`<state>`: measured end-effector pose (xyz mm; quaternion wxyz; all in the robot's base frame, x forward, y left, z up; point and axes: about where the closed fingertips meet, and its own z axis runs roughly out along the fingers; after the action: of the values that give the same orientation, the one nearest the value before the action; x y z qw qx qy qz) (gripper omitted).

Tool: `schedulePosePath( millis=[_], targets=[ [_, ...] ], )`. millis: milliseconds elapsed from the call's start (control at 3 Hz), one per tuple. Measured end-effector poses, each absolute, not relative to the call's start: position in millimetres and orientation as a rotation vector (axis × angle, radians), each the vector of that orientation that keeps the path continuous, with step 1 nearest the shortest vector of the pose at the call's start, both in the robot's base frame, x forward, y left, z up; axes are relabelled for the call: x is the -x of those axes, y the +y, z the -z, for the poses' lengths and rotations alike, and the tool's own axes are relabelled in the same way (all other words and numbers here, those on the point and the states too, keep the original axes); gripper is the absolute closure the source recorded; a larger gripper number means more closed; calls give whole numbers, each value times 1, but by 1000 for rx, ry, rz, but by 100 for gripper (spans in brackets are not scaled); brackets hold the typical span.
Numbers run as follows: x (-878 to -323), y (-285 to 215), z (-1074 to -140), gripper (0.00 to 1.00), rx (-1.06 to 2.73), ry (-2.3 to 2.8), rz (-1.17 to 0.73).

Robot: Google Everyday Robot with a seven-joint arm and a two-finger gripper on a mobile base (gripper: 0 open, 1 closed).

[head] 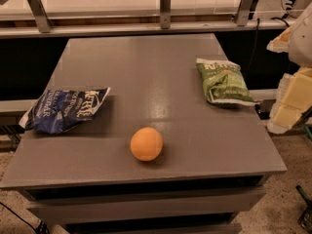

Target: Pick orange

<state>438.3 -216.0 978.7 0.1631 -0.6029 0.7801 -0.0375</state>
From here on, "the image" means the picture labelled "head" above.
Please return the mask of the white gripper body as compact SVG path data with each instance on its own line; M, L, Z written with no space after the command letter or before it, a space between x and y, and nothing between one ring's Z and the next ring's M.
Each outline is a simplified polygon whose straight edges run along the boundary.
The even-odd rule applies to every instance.
M292 26L289 59L299 66L312 67L312 2Z

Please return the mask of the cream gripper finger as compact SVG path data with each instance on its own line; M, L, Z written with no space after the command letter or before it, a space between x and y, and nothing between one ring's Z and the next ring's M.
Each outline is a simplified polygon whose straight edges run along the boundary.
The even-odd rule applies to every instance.
M274 53L287 53L289 51L289 39L292 28L288 27L279 36L271 40L266 49Z
M294 75L285 73L270 111L267 129L273 134L290 130L312 107L312 68L300 67Z

